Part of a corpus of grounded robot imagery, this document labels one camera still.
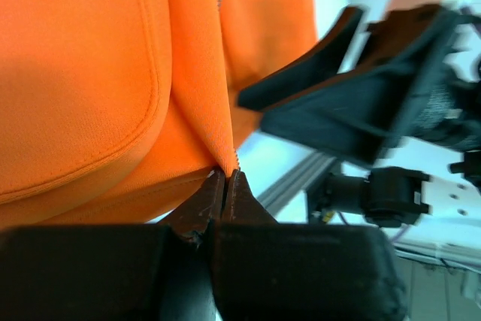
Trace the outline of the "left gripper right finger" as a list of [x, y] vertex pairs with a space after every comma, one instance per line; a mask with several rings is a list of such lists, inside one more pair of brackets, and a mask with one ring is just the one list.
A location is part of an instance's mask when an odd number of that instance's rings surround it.
[[277, 221], [254, 197], [247, 176], [239, 170], [235, 170], [228, 179], [219, 222], [248, 226], [277, 224]]

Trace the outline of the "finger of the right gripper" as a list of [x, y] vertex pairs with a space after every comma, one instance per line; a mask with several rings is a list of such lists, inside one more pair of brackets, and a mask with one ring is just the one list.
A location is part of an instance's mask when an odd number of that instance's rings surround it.
[[359, 7], [345, 7], [327, 35], [313, 48], [258, 83], [241, 90], [237, 106], [263, 111], [336, 75], [364, 12]]

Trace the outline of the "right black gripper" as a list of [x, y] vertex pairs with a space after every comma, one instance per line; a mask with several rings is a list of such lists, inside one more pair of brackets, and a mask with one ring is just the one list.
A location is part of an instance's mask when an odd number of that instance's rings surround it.
[[404, 136], [459, 152], [480, 149], [480, 82], [463, 80], [444, 59], [466, 10], [426, 5], [407, 11], [422, 33], [384, 72], [347, 72], [323, 82], [280, 74], [259, 84], [260, 129], [356, 165], [373, 165]]

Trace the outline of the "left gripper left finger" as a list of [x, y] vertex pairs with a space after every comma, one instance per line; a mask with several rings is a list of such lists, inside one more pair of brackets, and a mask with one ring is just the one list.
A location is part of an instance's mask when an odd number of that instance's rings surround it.
[[168, 226], [185, 241], [201, 241], [210, 221], [221, 214], [224, 190], [224, 172], [212, 170], [193, 195], [157, 224]]

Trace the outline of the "orange zip jacket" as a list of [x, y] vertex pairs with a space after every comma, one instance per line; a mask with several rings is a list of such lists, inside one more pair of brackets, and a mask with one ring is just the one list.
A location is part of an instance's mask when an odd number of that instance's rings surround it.
[[315, 0], [1, 0], [1, 226], [136, 223], [231, 174], [245, 87], [317, 42]]

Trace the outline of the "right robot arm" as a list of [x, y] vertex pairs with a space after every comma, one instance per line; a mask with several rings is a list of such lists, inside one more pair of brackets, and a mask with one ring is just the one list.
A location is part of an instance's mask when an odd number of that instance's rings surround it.
[[[392, 0], [315, 0], [318, 30], [326, 31], [328, 24], [334, 20], [334, 11], [340, 6], [356, 1], [368, 6], [367, 20], [380, 19], [382, 12], [393, 3]], [[311, 154], [304, 146], [261, 132], [252, 133], [237, 153], [256, 196]], [[422, 222], [423, 228], [468, 227], [476, 222], [474, 218], [480, 214], [480, 196], [460, 175], [449, 173], [447, 165], [460, 158], [454, 151], [414, 138], [403, 138], [401, 147], [391, 150], [388, 158], [381, 159], [375, 166], [399, 166], [424, 171], [433, 177], [427, 193], [433, 214]]]

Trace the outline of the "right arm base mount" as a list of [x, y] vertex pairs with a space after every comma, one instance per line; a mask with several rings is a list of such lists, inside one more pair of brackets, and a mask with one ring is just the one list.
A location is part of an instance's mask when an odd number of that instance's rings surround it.
[[321, 223], [329, 212], [352, 213], [381, 228], [414, 225], [430, 213], [422, 186], [431, 176], [400, 167], [375, 168], [367, 177], [329, 171], [306, 189], [307, 219]]

